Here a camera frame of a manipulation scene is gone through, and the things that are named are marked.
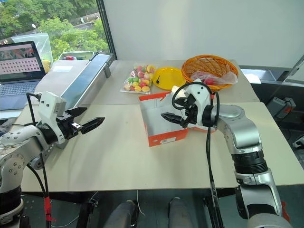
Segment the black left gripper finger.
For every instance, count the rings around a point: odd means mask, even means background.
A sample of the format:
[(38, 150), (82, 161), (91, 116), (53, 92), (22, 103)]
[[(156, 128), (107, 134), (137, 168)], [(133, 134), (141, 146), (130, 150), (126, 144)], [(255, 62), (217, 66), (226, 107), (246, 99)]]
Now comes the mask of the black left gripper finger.
[(87, 110), (87, 107), (73, 107), (71, 109), (65, 110), (65, 113), (72, 117), (78, 117), (82, 115)]
[(88, 121), (87, 123), (82, 125), (82, 128), (80, 130), (81, 134), (86, 134), (86, 133), (94, 130), (95, 128), (99, 127), (103, 123), (104, 120), (105, 120), (105, 117), (96, 117), (96, 118)]

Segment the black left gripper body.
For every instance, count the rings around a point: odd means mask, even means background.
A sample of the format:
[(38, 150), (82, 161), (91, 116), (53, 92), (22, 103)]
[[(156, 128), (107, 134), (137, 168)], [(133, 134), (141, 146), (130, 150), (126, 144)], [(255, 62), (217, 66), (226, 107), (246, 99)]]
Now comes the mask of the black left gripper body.
[(74, 117), (68, 113), (63, 113), (57, 117), (57, 125), (60, 128), (65, 139), (71, 139), (78, 135), (82, 130), (82, 125), (74, 121)]

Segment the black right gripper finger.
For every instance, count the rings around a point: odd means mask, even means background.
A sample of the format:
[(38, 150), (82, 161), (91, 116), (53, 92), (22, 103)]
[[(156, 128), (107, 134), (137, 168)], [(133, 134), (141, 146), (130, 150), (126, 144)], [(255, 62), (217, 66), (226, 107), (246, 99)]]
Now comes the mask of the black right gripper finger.
[(170, 123), (175, 123), (175, 124), (181, 124), (183, 121), (183, 118), (179, 115), (176, 115), (174, 113), (162, 113), (161, 117), (164, 118), (166, 121), (169, 121)]
[(180, 97), (175, 100), (175, 104), (177, 108), (189, 108), (190, 104), (188, 103), (188, 99), (186, 97)]

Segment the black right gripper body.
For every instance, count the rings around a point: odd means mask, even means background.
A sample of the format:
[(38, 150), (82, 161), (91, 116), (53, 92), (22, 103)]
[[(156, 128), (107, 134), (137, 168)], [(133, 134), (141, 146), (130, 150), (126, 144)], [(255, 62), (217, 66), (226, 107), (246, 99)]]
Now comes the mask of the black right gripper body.
[(197, 105), (195, 104), (196, 99), (194, 98), (193, 95), (189, 95), (187, 97), (188, 103), (190, 104), (189, 108), (183, 108), (185, 110), (185, 115), (186, 119), (182, 121), (181, 126), (183, 128), (186, 128), (188, 124), (196, 124), (197, 123), (197, 112), (198, 108)]

